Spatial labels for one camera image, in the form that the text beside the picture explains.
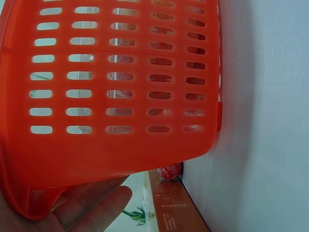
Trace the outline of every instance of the ventilation slot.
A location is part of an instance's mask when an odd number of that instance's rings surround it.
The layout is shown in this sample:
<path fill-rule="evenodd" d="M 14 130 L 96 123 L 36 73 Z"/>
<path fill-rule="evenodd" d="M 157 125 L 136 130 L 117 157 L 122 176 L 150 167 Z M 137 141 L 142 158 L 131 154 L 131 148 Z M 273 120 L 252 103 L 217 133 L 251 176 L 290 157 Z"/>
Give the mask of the ventilation slot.
<path fill-rule="evenodd" d="M 148 132 L 150 132 L 150 133 L 168 133 L 168 132 L 170 132 L 170 127 L 168 127 L 168 126 L 150 126 L 150 127 L 148 127 Z"/>
<path fill-rule="evenodd" d="M 172 50 L 173 45 L 168 43 L 162 43 L 162 42 L 153 42 L 150 44 L 152 48 L 155 49 L 164 49 L 164 50 Z"/>
<path fill-rule="evenodd" d="M 52 72 L 33 72 L 30 79 L 33 81 L 49 81 L 54 77 Z"/>
<path fill-rule="evenodd" d="M 32 57 L 33 63 L 52 63 L 55 61 L 54 55 L 37 55 Z"/>
<path fill-rule="evenodd" d="M 75 13 L 77 14 L 97 14 L 99 13 L 99 8 L 92 7 L 92 6 L 80 6 L 75 9 Z"/>
<path fill-rule="evenodd" d="M 37 30 L 56 30 L 59 28 L 58 22 L 40 23 L 37 26 Z"/>
<path fill-rule="evenodd" d="M 173 30 L 169 28 L 152 27 L 151 31 L 154 33 L 160 33 L 160 34 L 166 34 L 166 35 L 174 34 Z"/>
<path fill-rule="evenodd" d="M 187 62 L 187 67 L 190 69 L 206 69 L 206 65 L 199 62 Z"/>
<path fill-rule="evenodd" d="M 188 32 L 187 36 L 191 39 L 196 39 L 196 40 L 206 40 L 206 36 L 203 34 L 198 34 L 198 33 L 193 33 L 193 32 Z"/>
<path fill-rule="evenodd" d="M 204 22 L 195 19 L 187 19 L 187 23 L 198 27 L 204 27 L 206 25 Z"/>
<path fill-rule="evenodd" d="M 203 117 L 205 115 L 205 111 L 204 110 L 186 110 L 184 114 L 190 117 Z"/>
<path fill-rule="evenodd" d="M 188 6 L 187 10 L 191 11 L 191 12 L 194 12 L 194 13 L 197 13 L 197 14 L 202 14 L 202 15 L 205 14 L 205 10 L 203 10 L 201 8 L 198 8 L 198 7 L 194 7 L 194 6 Z"/>
<path fill-rule="evenodd" d="M 112 63 L 133 63 L 134 57 L 122 56 L 122 55 L 112 55 L 112 56 L 109 56 L 109 61 Z"/>
<path fill-rule="evenodd" d="M 184 127 L 185 132 L 201 132 L 203 131 L 202 125 L 188 125 Z"/>
<path fill-rule="evenodd" d="M 128 108 L 109 108 L 106 114 L 109 116 L 132 116 L 133 110 Z"/>
<path fill-rule="evenodd" d="M 67 91 L 68 98 L 91 98 L 92 91 L 89 89 L 70 89 Z"/>
<path fill-rule="evenodd" d="M 107 74 L 107 78 L 113 81 L 131 81 L 133 80 L 134 76 L 128 72 L 110 72 Z"/>
<path fill-rule="evenodd" d="M 172 82 L 172 77 L 169 75 L 152 74 L 150 75 L 149 80 L 154 82 Z"/>
<path fill-rule="evenodd" d="M 129 90 L 109 90 L 107 91 L 107 97 L 117 99 L 129 99 L 133 97 L 133 93 Z"/>
<path fill-rule="evenodd" d="M 128 15 L 128 16 L 137 16 L 139 14 L 137 10 L 126 9 L 126 8 L 115 8 L 112 12 L 115 15 Z"/>
<path fill-rule="evenodd" d="M 69 108 L 66 111 L 68 116 L 90 116 L 92 111 L 90 108 Z"/>
<path fill-rule="evenodd" d="M 186 81 L 188 84 L 191 84 L 191 85 L 204 85 L 205 84 L 205 80 L 202 78 L 188 77 Z"/>
<path fill-rule="evenodd" d="M 171 93 L 168 92 L 161 92 L 161 91 L 154 91 L 149 93 L 149 97 L 152 99 L 170 99 L 172 97 Z"/>
<path fill-rule="evenodd" d="M 29 93 L 29 96 L 31 98 L 36 98 L 36 99 L 51 98 L 52 95 L 53 95 L 53 92 L 51 90 L 32 90 Z"/>
<path fill-rule="evenodd" d="M 110 40 L 110 44 L 113 46 L 134 46 L 135 41 L 129 39 L 114 38 Z"/>
<path fill-rule="evenodd" d="M 130 134 L 132 133 L 131 126 L 109 126 L 107 128 L 107 133 L 110 134 Z"/>
<path fill-rule="evenodd" d="M 29 113 L 31 116 L 51 116 L 53 111 L 51 108 L 31 108 Z"/>
<path fill-rule="evenodd" d="M 54 46 L 57 40 L 55 38 L 43 38 L 37 39 L 34 41 L 34 46 L 41 47 L 41 46 Z"/>
<path fill-rule="evenodd" d="M 199 55 L 204 55 L 206 53 L 206 50 L 200 47 L 187 47 L 187 51 Z"/>
<path fill-rule="evenodd" d="M 51 126 L 31 126 L 30 131 L 33 134 L 51 134 L 53 128 Z"/>
<path fill-rule="evenodd" d="M 74 37 L 70 40 L 72 45 L 94 45 L 96 39 L 93 37 Z"/>
<path fill-rule="evenodd" d="M 85 72 L 85 71 L 74 71 L 74 72 L 69 72 L 67 74 L 67 78 L 69 80 L 90 80 L 92 79 L 92 73 Z"/>
<path fill-rule="evenodd" d="M 72 24 L 76 29 L 93 29 L 98 27 L 98 23 L 95 21 L 77 21 Z"/>
<path fill-rule="evenodd" d="M 191 101 L 204 101 L 205 95 L 204 94 L 196 94 L 196 93 L 187 93 L 185 98 Z"/>
<path fill-rule="evenodd" d="M 136 25 L 133 23 L 113 23 L 114 30 L 136 30 Z"/>
<path fill-rule="evenodd" d="M 152 3 L 159 6 L 173 7 L 174 3 L 166 0 L 152 0 Z"/>
<path fill-rule="evenodd" d="M 159 12 L 152 13 L 152 16 L 153 18 L 163 19 L 163 20 L 173 20 L 174 19 L 174 17 L 170 14 L 159 13 Z"/>
<path fill-rule="evenodd" d="M 69 126 L 67 127 L 67 133 L 69 134 L 90 134 L 92 128 L 90 126 Z"/>
<path fill-rule="evenodd" d="M 62 8 L 55 7 L 55 8 L 46 8 L 40 11 L 40 15 L 58 15 L 62 12 Z"/>
<path fill-rule="evenodd" d="M 151 58 L 150 63 L 154 65 L 171 66 L 173 64 L 173 61 L 171 59 L 165 59 L 165 58 Z"/>
<path fill-rule="evenodd" d="M 172 111 L 170 109 L 150 109 L 148 111 L 150 116 L 171 116 Z"/>
<path fill-rule="evenodd" d="M 91 62 L 94 59 L 92 54 L 72 54 L 69 55 L 70 62 Z"/>

